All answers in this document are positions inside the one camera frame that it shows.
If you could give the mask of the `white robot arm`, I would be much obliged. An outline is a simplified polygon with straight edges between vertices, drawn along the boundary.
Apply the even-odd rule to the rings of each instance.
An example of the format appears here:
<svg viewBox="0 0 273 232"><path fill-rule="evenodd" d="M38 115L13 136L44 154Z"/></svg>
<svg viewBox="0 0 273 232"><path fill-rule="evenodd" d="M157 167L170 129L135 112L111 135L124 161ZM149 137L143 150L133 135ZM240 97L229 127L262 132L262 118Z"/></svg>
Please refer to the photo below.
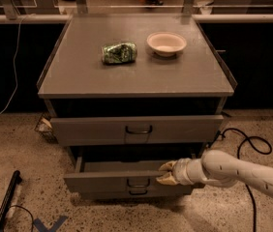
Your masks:
<svg viewBox="0 0 273 232"><path fill-rule="evenodd" d="M273 167L237 159L220 150L210 150L200 159L178 159L164 163L156 180L162 185L204 184L229 188L237 181L273 198Z"/></svg>

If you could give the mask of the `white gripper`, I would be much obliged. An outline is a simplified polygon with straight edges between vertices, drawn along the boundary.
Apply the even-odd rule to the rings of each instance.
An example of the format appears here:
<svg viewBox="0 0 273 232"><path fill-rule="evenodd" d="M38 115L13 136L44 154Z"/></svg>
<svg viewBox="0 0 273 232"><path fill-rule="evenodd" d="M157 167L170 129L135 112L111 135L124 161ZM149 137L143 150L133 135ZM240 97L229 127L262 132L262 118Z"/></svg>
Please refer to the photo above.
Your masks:
<svg viewBox="0 0 273 232"><path fill-rule="evenodd" d="M200 159L171 160L161 165L159 170L172 170L172 173L168 172L156 178L158 183L166 186L176 186L177 184L183 186L193 185L202 183L205 179Z"/></svg>

